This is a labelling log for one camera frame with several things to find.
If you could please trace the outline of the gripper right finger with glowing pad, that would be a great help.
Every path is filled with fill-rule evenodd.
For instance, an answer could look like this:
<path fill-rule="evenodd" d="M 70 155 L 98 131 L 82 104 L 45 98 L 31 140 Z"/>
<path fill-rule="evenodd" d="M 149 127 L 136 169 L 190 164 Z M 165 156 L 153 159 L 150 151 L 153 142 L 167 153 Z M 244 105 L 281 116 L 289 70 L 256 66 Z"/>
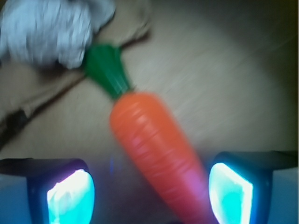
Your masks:
<path fill-rule="evenodd" d="M 209 196 L 220 224 L 297 224 L 298 152 L 221 152 L 210 169 Z"/>

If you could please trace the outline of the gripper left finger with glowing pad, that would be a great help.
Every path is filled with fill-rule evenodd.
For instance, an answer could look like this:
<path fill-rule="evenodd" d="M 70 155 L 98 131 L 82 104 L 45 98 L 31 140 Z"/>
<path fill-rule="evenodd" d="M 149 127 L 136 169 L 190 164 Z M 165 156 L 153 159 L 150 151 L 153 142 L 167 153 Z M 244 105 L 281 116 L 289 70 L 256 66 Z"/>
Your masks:
<path fill-rule="evenodd" d="M 95 186 L 81 159 L 2 159 L 2 224 L 89 224 Z"/>

